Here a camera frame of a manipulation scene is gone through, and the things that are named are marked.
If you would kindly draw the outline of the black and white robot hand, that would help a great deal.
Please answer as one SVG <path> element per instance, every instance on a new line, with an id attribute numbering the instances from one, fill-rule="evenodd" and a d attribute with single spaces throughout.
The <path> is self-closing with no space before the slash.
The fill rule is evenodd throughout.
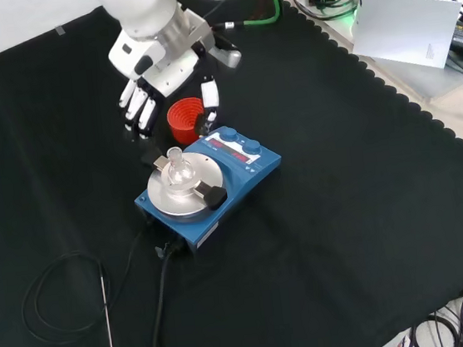
<path id="1" fill-rule="evenodd" d="M 118 107 L 123 110 L 128 134 L 140 139 L 153 135 L 159 106 L 192 77 L 206 53 L 200 39 L 179 57 L 170 58 L 157 40 L 138 42 L 120 32 L 108 56 L 113 67 L 127 78 Z"/>

